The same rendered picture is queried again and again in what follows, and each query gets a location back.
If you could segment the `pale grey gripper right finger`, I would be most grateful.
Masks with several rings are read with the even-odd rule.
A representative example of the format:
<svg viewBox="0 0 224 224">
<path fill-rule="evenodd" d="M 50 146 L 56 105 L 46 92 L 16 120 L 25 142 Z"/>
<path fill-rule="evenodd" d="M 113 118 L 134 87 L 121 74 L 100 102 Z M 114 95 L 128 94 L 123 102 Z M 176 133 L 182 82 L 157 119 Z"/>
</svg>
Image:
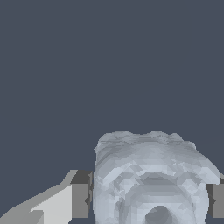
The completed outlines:
<svg viewBox="0 0 224 224">
<path fill-rule="evenodd" d="M 220 175 L 220 183 L 207 184 L 206 185 L 209 207 L 208 213 L 213 218 L 223 218 L 224 219 L 224 175 Z"/>
</svg>

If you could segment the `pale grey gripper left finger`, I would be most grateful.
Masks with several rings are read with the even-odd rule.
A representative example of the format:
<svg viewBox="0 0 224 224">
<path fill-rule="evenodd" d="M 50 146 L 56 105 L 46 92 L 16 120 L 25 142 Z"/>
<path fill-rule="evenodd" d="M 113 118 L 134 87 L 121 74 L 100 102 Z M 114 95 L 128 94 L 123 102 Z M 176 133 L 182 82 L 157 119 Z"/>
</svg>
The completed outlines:
<svg viewBox="0 0 224 224">
<path fill-rule="evenodd" d="M 93 194 L 93 172 L 70 170 L 63 181 L 14 206 L 0 224 L 68 224 L 87 218 Z"/>
</svg>

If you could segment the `pale grey lumpy object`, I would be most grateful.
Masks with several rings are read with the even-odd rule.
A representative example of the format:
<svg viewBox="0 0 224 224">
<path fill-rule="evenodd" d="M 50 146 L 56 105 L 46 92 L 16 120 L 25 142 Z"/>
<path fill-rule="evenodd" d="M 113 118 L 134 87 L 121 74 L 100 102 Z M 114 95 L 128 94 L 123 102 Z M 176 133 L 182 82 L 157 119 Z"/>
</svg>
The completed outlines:
<svg viewBox="0 0 224 224">
<path fill-rule="evenodd" d="M 94 148 L 95 224 L 206 224 L 218 168 L 176 133 L 103 135 Z"/>
</svg>

